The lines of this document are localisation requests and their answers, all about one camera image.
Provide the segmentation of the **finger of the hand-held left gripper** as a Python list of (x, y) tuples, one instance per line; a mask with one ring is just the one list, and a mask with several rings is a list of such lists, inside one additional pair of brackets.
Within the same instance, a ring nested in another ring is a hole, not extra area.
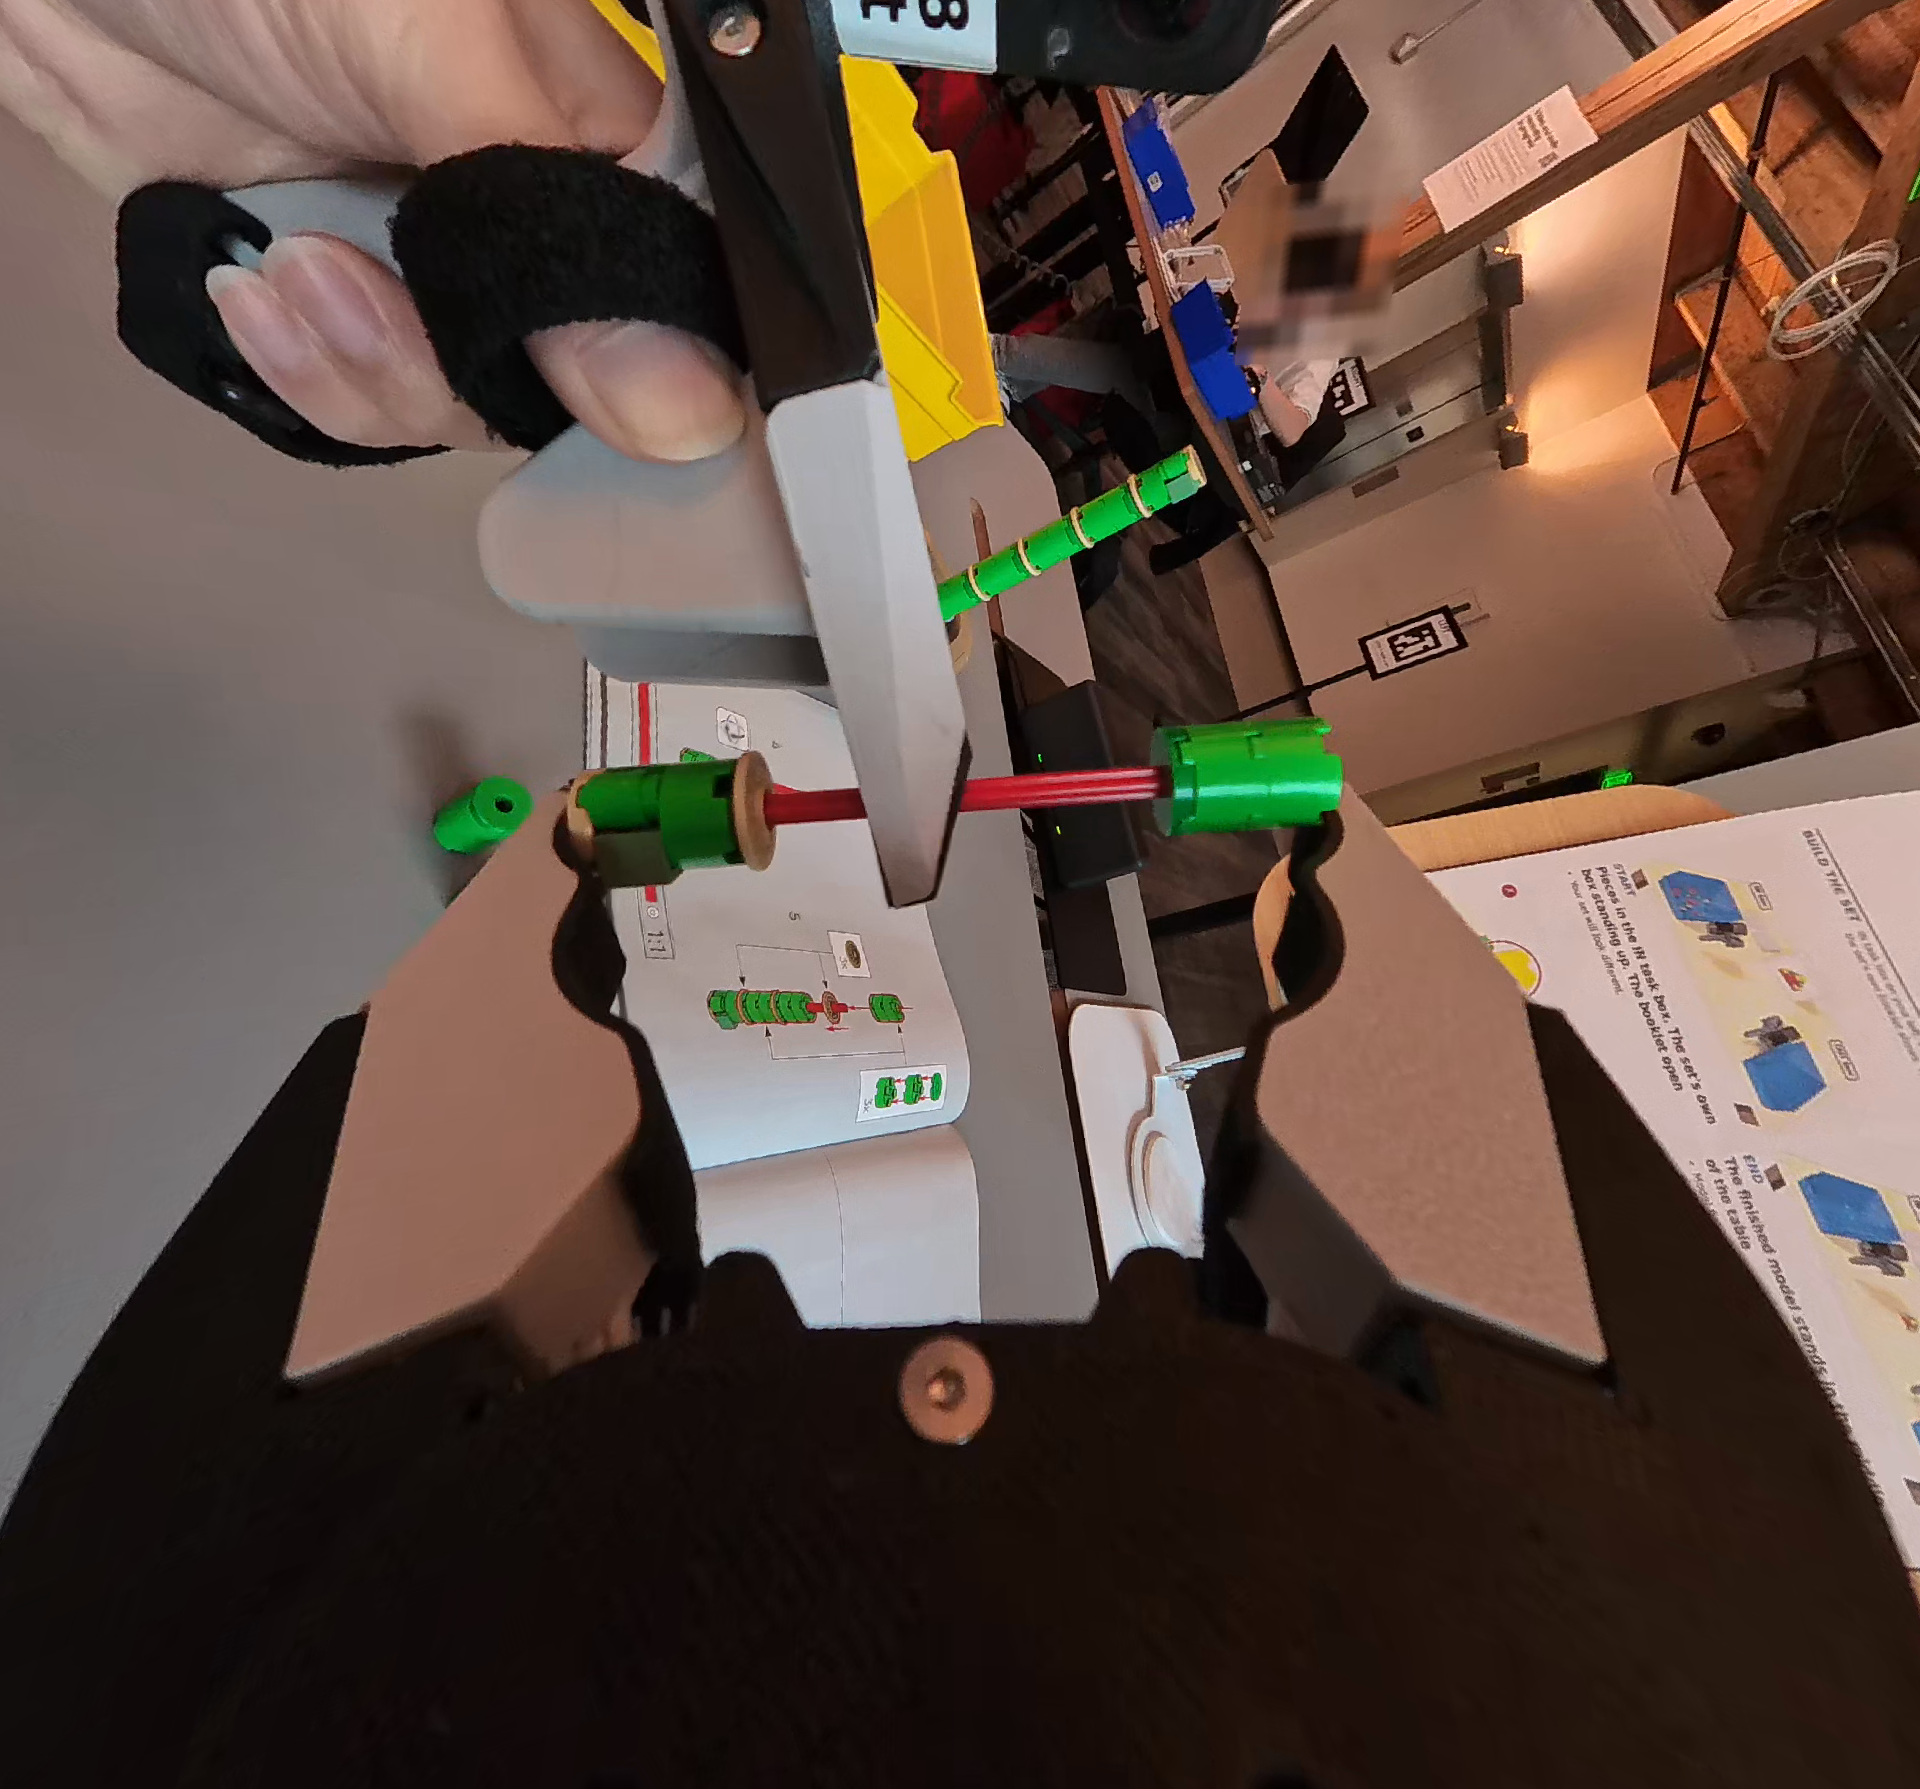
[(889, 385), (781, 402), (767, 440), (883, 889), (925, 904), (972, 749)]

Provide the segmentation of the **red toy axle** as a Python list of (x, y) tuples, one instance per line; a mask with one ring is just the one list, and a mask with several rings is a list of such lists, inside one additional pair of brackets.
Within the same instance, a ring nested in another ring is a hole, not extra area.
[[(1170, 797), (1168, 769), (1033, 771), (975, 777), (961, 784), (957, 815), (1064, 810)], [(767, 806), (774, 826), (868, 818), (859, 789), (794, 792), (777, 788)]]

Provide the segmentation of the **green toy cylinder olive end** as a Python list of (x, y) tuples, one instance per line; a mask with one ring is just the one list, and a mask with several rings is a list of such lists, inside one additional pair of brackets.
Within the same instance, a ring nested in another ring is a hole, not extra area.
[(574, 853), (609, 890), (745, 865), (745, 833), (734, 806), (740, 769), (740, 761), (707, 758), (580, 777), (566, 810)]

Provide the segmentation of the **printed task sheet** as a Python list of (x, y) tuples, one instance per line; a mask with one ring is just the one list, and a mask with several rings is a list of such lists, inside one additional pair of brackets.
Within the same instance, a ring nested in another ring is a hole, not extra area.
[(1917, 797), (1420, 863), (1618, 1085), (1917, 1549)]

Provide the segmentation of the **grey desk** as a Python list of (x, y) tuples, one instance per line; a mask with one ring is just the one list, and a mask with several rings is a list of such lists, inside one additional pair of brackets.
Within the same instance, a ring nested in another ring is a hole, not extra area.
[(109, 200), (3, 120), (2, 1489), (320, 1031), (438, 919), (430, 817), (580, 763), (473, 525), (510, 457), (333, 471), (137, 366)]

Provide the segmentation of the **person's left hand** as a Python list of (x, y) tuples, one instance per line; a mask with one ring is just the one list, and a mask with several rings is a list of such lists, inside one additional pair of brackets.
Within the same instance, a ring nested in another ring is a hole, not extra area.
[[(586, 0), (2, 0), (3, 107), (117, 200), (412, 168), (489, 144), (627, 155), (658, 80)], [(254, 376), (348, 445), (482, 452), (402, 281), (335, 236), (215, 267)], [(650, 321), (539, 332), (562, 409), (637, 460), (699, 460), (748, 420), (741, 378)]]

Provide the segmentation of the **yellow plastic bin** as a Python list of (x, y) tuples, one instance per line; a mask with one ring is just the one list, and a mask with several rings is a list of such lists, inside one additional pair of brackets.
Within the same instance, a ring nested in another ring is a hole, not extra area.
[(906, 457), (1002, 423), (961, 181), (925, 144), (902, 75), (845, 56), (860, 217), (871, 254), (877, 340)]

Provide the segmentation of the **green toy bamboo stalk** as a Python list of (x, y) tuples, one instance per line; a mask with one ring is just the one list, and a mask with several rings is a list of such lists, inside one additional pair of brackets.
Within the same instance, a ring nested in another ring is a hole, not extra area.
[(1105, 540), (1197, 497), (1204, 487), (1201, 455), (1192, 445), (1160, 457), (1095, 494), (1089, 502), (1042, 524), (1019, 540), (990, 550), (940, 583), (940, 613), (953, 623), (978, 606), (1002, 597), (1023, 581), (1042, 577)]

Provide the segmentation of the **small green toy connector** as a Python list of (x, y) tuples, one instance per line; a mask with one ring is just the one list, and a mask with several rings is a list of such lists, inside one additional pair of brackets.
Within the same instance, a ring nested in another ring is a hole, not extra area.
[(433, 836), (447, 853), (482, 853), (508, 839), (527, 820), (532, 808), (533, 795), (516, 779), (482, 777), (438, 806)]

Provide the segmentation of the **open instruction booklet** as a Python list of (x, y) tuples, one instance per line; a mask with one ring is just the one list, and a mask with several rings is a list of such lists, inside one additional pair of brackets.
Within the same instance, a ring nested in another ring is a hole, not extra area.
[(810, 1326), (977, 1322), (969, 1047), (927, 911), (887, 907), (864, 826), (783, 828), (767, 872), (621, 890), (612, 923), (703, 1258), (767, 1256)]

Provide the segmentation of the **blue plastic bin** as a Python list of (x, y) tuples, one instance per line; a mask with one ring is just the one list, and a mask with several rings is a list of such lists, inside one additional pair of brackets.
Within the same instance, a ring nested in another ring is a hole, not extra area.
[(1123, 116), (1120, 139), (1153, 229), (1185, 229), (1194, 217), (1192, 189), (1155, 99), (1141, 96)]
[(1209, 282), (1197, 282), (1172, 301), (1168, 328), (1202, 409), (1220, 423), (1236, 423), (1252, 415), (1258, 405), (1258, 392), (1247, 379), (1233, 326)]

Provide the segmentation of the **square marker sign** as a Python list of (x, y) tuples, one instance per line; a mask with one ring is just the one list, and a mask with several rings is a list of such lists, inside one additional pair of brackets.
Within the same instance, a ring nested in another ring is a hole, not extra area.
[(1405, 674), (1466, 649), (1465, 606), (1441, 603), (1364, 635), (1358, 644), (1372, 681)]

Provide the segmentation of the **black monitor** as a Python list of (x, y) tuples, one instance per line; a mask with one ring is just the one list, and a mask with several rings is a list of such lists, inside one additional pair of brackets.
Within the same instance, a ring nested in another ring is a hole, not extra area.
[(1369, 116), (1347, 61), (1335, 45), (1268, 144), (1284, 180), (1295, 189), (1318, 189), (1351, 149)]

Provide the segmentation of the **white paper sign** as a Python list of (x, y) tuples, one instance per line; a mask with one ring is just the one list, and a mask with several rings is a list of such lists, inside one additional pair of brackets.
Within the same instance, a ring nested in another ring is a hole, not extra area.
[(1594, 126), (1561, 87), (1428, 175), (1424, 192), (1441, 230), (1454, 233), (1594, 144)]

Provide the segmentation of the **wooden beam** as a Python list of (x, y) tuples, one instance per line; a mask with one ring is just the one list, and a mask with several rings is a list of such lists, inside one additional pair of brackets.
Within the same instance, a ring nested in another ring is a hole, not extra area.
[(1584, 96), (1594, 130), (1569, 158), (1505, 192), (1487, 211), (1445, 229), (1430, 197), (1405, 211), (1395, 289), (1405, 291), (1439, 265), (1549, 202), (1681, 130), (1766, 77), (1837, 41), (1859, 20), (1902, 0), (1730, 0), (1649, 50)]

